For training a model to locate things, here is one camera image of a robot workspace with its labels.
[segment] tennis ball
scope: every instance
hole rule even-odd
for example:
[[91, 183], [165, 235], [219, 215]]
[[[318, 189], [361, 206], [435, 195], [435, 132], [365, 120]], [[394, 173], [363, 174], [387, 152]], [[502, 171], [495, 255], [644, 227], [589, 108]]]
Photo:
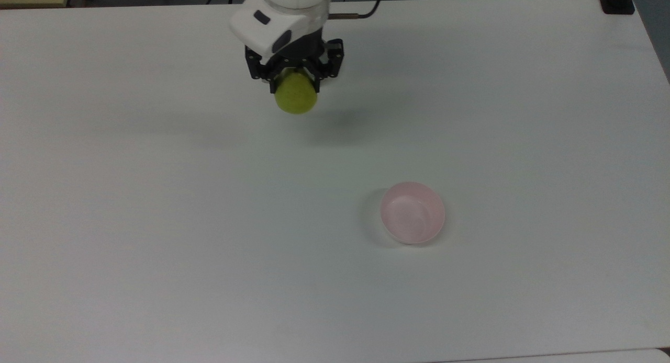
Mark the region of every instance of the tennis ball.
[[301, 115], [316, 104], [316, 91], [304, 70], [290, 70], [278, 82], [275, 91], [277, 106], [284, 112]]

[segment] white table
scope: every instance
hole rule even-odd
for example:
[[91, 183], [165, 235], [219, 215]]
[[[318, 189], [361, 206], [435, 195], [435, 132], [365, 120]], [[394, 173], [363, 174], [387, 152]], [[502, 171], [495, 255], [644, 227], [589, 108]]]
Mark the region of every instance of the white table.
[[565, 354], [466, 360], [470, 363], [670, 363], [670, 357], [658, 349], [609, 351], [608, 353]]
[[[234, 10], [0, 11], [0, 360], [670, 345], [670, 87], [638, 15], [385, 2], [328, 23], [344, 67], [297, 117]], [[378, 224], [405, 180], [448, 207], [428, 246]]]

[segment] black mount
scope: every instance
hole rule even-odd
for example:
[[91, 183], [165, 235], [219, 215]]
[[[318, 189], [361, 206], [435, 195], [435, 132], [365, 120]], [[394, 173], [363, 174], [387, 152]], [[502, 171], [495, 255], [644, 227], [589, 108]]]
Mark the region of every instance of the black mount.
[[277, 90], [277, 77], [287, 67], [304, 69], [312, 76], [312, 85], [319, 92], [321, 80], [337, 77], [344, 59], [344, 43], [342, 39], [324, 42], [321, 39], [322, 30], [297, 39], [280, 49], [268, 60], [266, 65], [261, 64], [261, 56], [244, 47], [244, 57], [247, 58], [249, 74], [255, 80], [263, 79], [270, 83], [270, 93]]
[[600, 0], [602, 12], [613, 15], [632, 15], [635, 6], [632, 0]]

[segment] pink bowl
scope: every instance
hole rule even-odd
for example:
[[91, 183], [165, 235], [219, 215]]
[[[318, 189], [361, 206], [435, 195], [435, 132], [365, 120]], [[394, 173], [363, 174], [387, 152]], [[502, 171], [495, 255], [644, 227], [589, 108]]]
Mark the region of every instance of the pink bowl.
[[397, 241], [419, 244], [435, 237], [444, 225], [444, 204], [424, 184], [395, 184], [381, 200], [381, 221]]

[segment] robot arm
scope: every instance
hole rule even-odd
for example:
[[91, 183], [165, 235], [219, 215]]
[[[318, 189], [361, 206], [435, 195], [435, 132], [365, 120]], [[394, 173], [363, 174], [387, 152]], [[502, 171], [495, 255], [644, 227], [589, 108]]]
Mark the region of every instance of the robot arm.
[[319, 31], [329, 6], [330, 0], [246, 0], [230, 27], [265, 63], [288, 44]]
[[[342, 40], [321, 38], [329, 6], [330, 0], [246, 0], [230, 20], [230, 29], [245, 45], [251, 77], [268, 82], [278, 104], [282, 87], [289, 88], [283, 81], [295, 79], [287, 74], [299, 73], [301, 84], [309, 84], [301, 88], [301, 97], [316, 102], [321, 80], [340, 72]], [[296, 94], [295, 89], [286, 93]]]

